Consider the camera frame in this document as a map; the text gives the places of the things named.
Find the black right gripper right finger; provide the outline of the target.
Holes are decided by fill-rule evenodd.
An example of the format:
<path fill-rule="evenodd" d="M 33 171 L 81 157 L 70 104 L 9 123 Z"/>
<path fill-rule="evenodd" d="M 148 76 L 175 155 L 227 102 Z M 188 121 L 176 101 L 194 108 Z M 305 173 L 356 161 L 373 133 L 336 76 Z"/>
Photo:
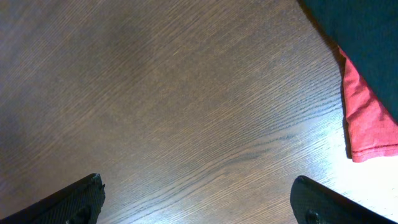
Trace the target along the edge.
<path fill-rule="evenodd" d="M 396 224 L 304 175 L 293 182 L 290 205 L 299 224 Z"/>

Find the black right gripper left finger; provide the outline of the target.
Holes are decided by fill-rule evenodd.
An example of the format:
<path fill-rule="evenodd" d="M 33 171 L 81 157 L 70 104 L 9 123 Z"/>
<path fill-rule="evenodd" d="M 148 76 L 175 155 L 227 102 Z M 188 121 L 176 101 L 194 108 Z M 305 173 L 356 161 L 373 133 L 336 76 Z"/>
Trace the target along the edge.
<path fill-rule="evenodd" d="M 101 176 L 92 173 L 3 218 L 1 224 L 96 224 L 104 201 L 105 192 Z"/>

